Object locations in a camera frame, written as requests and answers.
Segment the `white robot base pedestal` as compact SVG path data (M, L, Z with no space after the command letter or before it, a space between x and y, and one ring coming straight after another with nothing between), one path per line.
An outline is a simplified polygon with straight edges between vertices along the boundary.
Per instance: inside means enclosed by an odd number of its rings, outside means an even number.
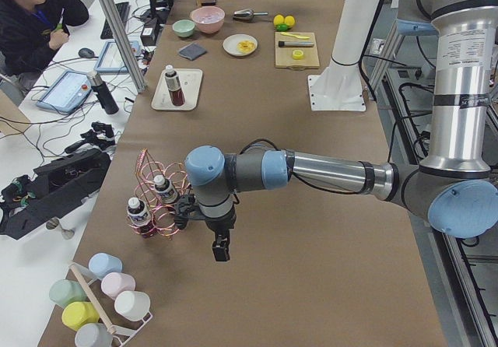
M311 110L366 110L360 59L380 1L345 0L331 61L320 75L308 77Z

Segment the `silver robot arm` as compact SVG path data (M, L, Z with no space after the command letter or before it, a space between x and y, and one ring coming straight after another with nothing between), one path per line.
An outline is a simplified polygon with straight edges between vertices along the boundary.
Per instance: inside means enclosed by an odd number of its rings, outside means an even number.
M375 195L457 238L476 237L497 221L497 189L482 160L497 0L399 0L398 30L438 35L430 150L417 166L375 165L291 150L225 154L193 149L185 161L197 218L214 233L217 261L230 258L238 192L272 190L291 178L322 191Z

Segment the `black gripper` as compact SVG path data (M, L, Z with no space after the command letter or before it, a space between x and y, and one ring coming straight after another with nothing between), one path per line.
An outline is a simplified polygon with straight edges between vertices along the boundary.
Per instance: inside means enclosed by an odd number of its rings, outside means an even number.
M226 262L230 259L230 229L234 228L237 218L233 201L224 201L220 205L202 205L207 227L214 232L215 242L212 252L216 261Z

